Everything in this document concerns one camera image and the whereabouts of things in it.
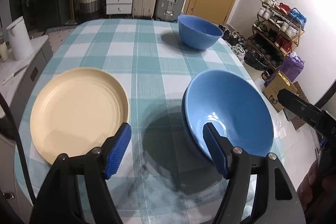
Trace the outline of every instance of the plate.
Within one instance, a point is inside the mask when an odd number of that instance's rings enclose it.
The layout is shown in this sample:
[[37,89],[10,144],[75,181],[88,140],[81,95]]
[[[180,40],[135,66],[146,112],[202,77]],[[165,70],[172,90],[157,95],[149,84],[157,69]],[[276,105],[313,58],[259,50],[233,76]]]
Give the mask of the plate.
[[128,119],[127,95],[112,75],[76,68],[41,90],[31,111],[30,131],[37,151],[53,164],[61,153],[73,157],[101,146]]

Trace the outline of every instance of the bowl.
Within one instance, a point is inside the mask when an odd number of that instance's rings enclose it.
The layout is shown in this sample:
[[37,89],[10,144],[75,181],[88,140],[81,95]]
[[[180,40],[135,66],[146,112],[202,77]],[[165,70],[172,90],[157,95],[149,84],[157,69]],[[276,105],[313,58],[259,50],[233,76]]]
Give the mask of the bowl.
[[218,133],[251,155],[266,156],[273,144],[273,123],[261,95],[246,80],[224,70],[198,74],[185,92],[185,116],[200,149],[211,159],[203,126],[212,122]]
[[190,150],[200,159],[200,160],[205,160],[206,162],[212,162],[211,159],[208,158],[208,156],[206,156],[204,154],[204,152],[199,148],[199,146],[197,145],[197,143],[195,142],[189,126],[188,126],[188,122],[186,120],[186,116],[185,116],[185,110],[184,110],[184,102],[185,102],[185,93],[183,95],[182,98],[182,120],[183,120],[183,129],[184,129],[184,138],[188,143],[188,146],[190,148]]
[[196,16],[179,15],[178,32],[189,47],[206,50],[223,36],[223,31],[211,22]]

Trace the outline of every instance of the human hand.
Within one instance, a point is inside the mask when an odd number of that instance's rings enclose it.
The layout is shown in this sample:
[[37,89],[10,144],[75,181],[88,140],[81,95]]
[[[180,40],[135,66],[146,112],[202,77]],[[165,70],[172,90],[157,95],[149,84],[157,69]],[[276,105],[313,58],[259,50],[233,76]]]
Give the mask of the human hand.
[[[303,211],[307,209],[307,204],[313,199],[311,186],[316,180],[317,160],[311,165],[307,175],[303,178],[301,184],[296,190]],[[325,191],[336,190],[336,175],[328,176],[322,181],[322,187]]]

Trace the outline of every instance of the checkered tablecloth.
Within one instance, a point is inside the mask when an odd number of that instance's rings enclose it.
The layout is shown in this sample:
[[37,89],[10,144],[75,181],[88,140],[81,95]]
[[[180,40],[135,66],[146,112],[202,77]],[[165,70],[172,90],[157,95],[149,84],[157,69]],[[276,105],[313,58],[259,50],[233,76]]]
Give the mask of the checkered tablecloth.
[[[30,114],[40,90],[56,75],[77,67],[108,71],[123,85],[130,101],[132,139],[117,174],[107,181],[124,223],[210,223],[227,181],[202,162],[184,139],[181,101],[191,79],[209,68],[232,71],[248,82],[241,62],[220,39],[200,52],[184,45],[178,24],[106,19],[79,25],[54,53],[27,103],[20,136],[37,195],[50,165],[36,151]],[[277,142],[272,151],[280,155]],[[16,178],[28,196],[16,151]],[[84,178],[79,177],[82,207],[92,222]],[[256,177],[251,176],[246,217],[252,208]]]

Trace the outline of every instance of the plastic bag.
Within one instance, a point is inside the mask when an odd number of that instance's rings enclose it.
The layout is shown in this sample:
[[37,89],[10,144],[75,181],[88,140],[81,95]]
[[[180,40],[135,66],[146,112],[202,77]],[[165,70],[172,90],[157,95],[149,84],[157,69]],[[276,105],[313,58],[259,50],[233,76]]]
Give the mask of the plastic bag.
[[281,70],[287,78],[294,82],[296,77],[302,72],[305,66],[305,62],[298,57],[295,52],[292,52],[289,56],[285,58],[283,63],[279,66],[279,68],[275,71],[275,73],[265,82],[264,86],[268,86],[268,84],[275,78],[277,73]]

